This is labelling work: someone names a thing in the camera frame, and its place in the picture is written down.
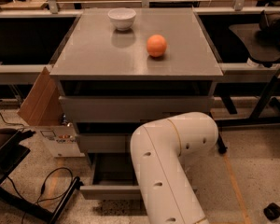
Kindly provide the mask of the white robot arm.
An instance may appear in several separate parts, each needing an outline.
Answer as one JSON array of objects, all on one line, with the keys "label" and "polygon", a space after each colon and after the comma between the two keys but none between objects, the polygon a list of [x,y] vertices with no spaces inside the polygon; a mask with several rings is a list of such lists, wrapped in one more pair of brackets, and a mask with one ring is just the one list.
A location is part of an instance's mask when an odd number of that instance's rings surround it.
[{"label": "white robot arm", "polygon": [[133,132],[133,168],[150,224],[210,224],[180,159],[198,158],[217,139],[216,123],[200,112],[151,121]]}]

